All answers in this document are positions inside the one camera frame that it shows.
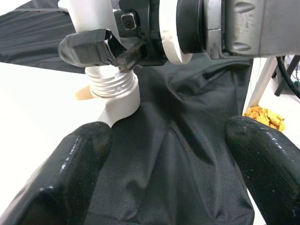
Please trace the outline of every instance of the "black cable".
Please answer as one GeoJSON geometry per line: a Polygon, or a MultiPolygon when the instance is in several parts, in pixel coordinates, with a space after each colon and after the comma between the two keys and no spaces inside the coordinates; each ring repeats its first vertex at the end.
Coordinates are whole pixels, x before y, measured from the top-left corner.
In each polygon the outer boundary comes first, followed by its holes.
{"type": "Polygon", "coordinates": [[[286,70],[283,60],[282,60],[282,57],[277,57],[277,62],[278,62],[278,68],[279,68],[285,82],[287,83],[289,88],[292,90],[292,92],[300,99],[300,91],[296,89],[289,74],[287,73],[287,70],[286,70]]]}

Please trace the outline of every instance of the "white metal pole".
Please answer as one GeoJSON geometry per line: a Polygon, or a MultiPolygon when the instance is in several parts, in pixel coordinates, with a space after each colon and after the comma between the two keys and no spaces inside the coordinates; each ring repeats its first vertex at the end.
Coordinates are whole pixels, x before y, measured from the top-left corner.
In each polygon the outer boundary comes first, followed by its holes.
{"type": "Polygon", "coordinates": [[[120,41],[111,0],[67,0],[67,10],[77,33],[110,29],[120,41]]]}

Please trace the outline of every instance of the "wrinkled black fabric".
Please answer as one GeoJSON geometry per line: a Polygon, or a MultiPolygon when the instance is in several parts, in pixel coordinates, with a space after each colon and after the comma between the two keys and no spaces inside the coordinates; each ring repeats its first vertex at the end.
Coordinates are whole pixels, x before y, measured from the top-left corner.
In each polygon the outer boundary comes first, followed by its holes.
{"type": "MultiPolygon", "coordinates": [[[[57,53],[70,33],[62,12],[9,13],[0,17],[0,61],[83,73],[57,53]]],[[[198,54],[185,66],[137,67],[141,107],[112,128],[85,224],[251,225],[224,139],[225,121],[241,115],[251,65],[198,54]]]]}
{"type": "Polygon", "coordinates": [[[84,73],[61,60],[58,45],[75,33],[64,12],[10,12],[0,17],[0,62],[84,73]]]}

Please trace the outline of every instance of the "yellow crumpled object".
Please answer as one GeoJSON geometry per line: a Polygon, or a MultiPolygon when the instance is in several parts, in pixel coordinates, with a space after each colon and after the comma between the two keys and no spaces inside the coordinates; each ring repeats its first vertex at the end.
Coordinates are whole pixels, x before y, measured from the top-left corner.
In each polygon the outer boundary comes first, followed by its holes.
{"type": "Polygon", "coordinates": [[[285,119],[270,109],[263,109],[259,106],[251,107],[244,116],[250,117],[281,132],[285,130],[285,119]]]}

